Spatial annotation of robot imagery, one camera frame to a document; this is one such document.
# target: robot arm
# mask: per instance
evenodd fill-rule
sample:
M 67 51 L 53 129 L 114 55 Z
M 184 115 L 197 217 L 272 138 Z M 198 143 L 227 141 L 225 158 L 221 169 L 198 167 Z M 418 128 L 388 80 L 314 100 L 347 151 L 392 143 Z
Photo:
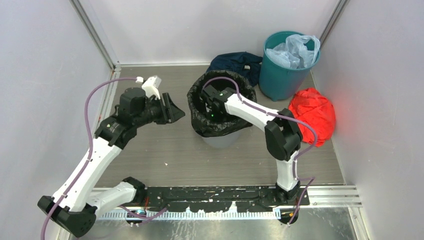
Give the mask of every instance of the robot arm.
M 293 165 L 301 147 L 302 133 L 297 123 L 267 113 L 291 118 L 294 117 L 293 114 L 286 108 L 278 111 L 259 105 L 242 95 L 237 95 L 229 87 L 218 91 L 212 85 L 208 85 L 203 89 L 201 98 L 214 113 L 240 117 L 265 132 L 266 147 L 277 165 L 276 188 L 281 193 L 280 199 L 290 200 L 295 196 L 300 182 L 296 177 L 297 169 L 293 170 Z
M 153 76 L 141 88 L 126 89 L 120 96 L 119 105 L 115 106 L 115 113 L 104 119 L 95 131 L 90 163 L 51 216 L 54 222 L 77 238 L 91 229 L 96 217 L 122 204 L 141 203 L 145 199 L 145 185 L 132 177 L 97 195 L 90 196 L 90 193 L 108 165 L 137 135 L 137 128 L 153 122 L 170 124 L 185 116 L 168 93 L 159 95 L 157 87 L 160 82 L 160 78 Z M 87 151 L 53 196 L 41 197 L 37 205 L 43 212 L 49 213 L 86 163 L 88 154 Z

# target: white wall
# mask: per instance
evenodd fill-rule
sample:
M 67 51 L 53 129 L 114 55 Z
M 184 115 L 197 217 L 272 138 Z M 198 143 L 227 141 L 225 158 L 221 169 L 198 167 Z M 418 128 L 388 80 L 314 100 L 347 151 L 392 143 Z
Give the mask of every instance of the white wall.
M 278 31 L 319 37 L 339 0 L 85 0 L 121 64 L 205 63 L 263 54 Z
M 372 239 L 423 239 L 424 1 L 352 0 L 313 69 Z
M 0 29 L 0 239 L 39 239 L 37 202 L 87 151 L 84 102 L 111 72 L 69 1 L 0 1 Z

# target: cable connector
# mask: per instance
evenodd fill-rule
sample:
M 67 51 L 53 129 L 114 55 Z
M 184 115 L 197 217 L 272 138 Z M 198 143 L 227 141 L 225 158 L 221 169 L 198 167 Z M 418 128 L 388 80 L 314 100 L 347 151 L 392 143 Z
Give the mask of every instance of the cable connector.
M 137 80 L 135 80 L 136 83 L 138 84 L 142 84 L 144 82 L 144 78 L 142 78 L 141 76 L 137 77 Z
M 141 87 L 148 98 L 151 96 L 156 96 L 157 99 L 161 99 L 161 95 L 159 94 L 159 85 L 161 84 L 162 79 L 160 79 L 158 76 L 151 76 L 143 83 L 143 86 Z

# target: scratched metal surface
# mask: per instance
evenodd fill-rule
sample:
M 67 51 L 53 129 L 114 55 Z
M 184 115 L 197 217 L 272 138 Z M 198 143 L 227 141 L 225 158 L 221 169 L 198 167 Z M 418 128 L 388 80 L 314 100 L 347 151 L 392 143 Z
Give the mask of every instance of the scratched metal surface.
M 97 221 L 80 240 L 356 240 L 347 208 L 304 208 L 286 229 L 275 220 Z
M 168 92 L 186 116 L 167 125 L 149 124 L 138 129 L 120 155 L 110 164 L 97 187 L 114 187 L 131 176 L 148 186 L 245 186 L 274 185 L 277 179 L 275 159 L 268 153 L 264 133 L 256 127 L 244 129 L 229 148 L 215 149 L 204 143 L 191 126 L 187 92 L 207 66 L 126 67 L 121 77 L 158 75 L 161 93 Z M 134 82 L 118 84 L 114 105 Z M 313 87 L 309 76 L 300 87 Z M 255 87 L 258 103 L 283 109 L 290 100 L 273 102 Z M 331 141 L 312 149 L 299 159 L 301 177 L 316 176 L 315 184 L 343 184 L 342 173 Z

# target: teal trash can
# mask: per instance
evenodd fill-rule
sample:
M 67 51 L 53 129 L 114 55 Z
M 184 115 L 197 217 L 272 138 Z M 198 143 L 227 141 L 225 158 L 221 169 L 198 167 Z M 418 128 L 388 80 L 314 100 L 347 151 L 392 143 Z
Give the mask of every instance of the teal trash can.
M 266 49 L 273 49 L 280 43 L 285 43 L 286 38 L 293 34 L 304 35 L 295 31 L 280 31 L 272 34 L 263 44 L 262 67 L 259 75 L 259 88 L 272 101 L 288 99 L 293 96 L 308 76 L 311 68 L 318 62 L 321 55 L 319 50 L 312 66 L 302 69 L 290 69 L 278 66 L 267 56 Z M 315 42 L 306 43 L 308 50 L 314 50 Z

